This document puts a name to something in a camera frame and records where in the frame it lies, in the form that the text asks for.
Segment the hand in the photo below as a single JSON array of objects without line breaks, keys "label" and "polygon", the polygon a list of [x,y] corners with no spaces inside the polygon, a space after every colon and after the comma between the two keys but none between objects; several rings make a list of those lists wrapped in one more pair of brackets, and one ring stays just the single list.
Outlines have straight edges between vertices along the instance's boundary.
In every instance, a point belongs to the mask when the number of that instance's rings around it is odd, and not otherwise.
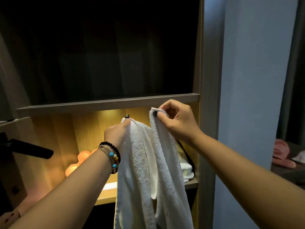
[{"label": "hand", "polygon": [[177,100],[168,100],[159,108],[165,110],[170,116],[168,118],[162,112],[157,114],[157,118],[174,138],[190,144],[194,137],[201,133],[191,107],[188,105],[182,104]]},{"label": "hand", "polygon": [[126,129],[130,124],[130,119],[125,119],[122,123],[111,126],[104,131],[104,140],[119,148],[124,142]]}]

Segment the black beaded bracelet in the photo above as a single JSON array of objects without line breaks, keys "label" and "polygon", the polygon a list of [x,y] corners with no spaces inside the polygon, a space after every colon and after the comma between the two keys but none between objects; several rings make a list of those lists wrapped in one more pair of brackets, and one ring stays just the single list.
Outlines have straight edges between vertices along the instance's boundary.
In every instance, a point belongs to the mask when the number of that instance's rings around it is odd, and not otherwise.
[{"label": "black beaded bracelet", "polygon": [[111,143],[108,142],[108,141],[103,141],[103,142],[101,142],[99,145],[100,145],[100,146],[101,146],[101,145],[108,145],[108,146],[110,146],[110,147],[115,151],[115,153],[116,153],[116,155],[117,155],[117,157],[118,157],[119,163],[121,162],[121,156],[120,156],[120,153],[119,153],[118,149],[116,148],[116,146],[114,146],[113,144],[111,144]]}]

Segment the blue wall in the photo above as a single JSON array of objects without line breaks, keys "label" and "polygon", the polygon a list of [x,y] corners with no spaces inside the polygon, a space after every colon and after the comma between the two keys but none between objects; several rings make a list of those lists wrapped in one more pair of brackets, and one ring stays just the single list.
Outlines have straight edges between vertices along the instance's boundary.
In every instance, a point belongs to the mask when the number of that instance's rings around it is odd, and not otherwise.
[{"label": "blue wall", "polygon": [[[270,169],[298,0],[227,0],[219,141]],[[214,229],[257,228],[217,177]]]}]

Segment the shelf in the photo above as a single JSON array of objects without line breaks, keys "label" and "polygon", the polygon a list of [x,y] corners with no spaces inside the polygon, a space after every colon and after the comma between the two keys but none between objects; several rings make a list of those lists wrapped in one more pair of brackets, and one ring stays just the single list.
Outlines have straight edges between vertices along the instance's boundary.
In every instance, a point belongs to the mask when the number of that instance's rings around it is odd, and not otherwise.
[{"label": "shelf", "polygon": [[[116,182],[116,181],[117,181],[117,174],[114,174],[114,175],[110,176],[107,183]],[[192,180],[185,182],[184,186],[185,186],[185,190],[195,189],[198,187],[198,182],[197,182],[196,178],[193,178]],[[105,190],[105,191],[102,191],[101,194],[99,195],[99,197],[95,203],[95,206],[112,203],[115,201],[116,201],[116,189]]]},{"label": "shelf", "polygon": [[114,100],[98,100],[86,102],[73,102],[63,104],[33,105],[24,108],[18,108],[19,118],[31,117],[35,115],[50,115],[56,113],[78,113],[93,112],[110,109],[136,108],[145,106],[159,106],[169,99],[175,99],[182,103],[192,103],[199,101],[199,94],[176,94],[165,96],[147,96],[136,98],[124,98]]}]

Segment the forearm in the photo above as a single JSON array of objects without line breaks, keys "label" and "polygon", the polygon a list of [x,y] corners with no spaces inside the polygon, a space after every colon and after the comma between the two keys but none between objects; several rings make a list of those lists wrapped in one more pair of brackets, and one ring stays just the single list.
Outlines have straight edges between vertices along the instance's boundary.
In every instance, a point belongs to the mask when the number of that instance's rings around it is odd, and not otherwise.
[{"label": "forearm", "polygon": [[192,147],[204,156],[239,204],[261,228],[303,228],[305,191],[198,133]]},{"label": "forearm", "polygon": [[82,228],[111,171],[111,160],[98,149],[10,229]]}]

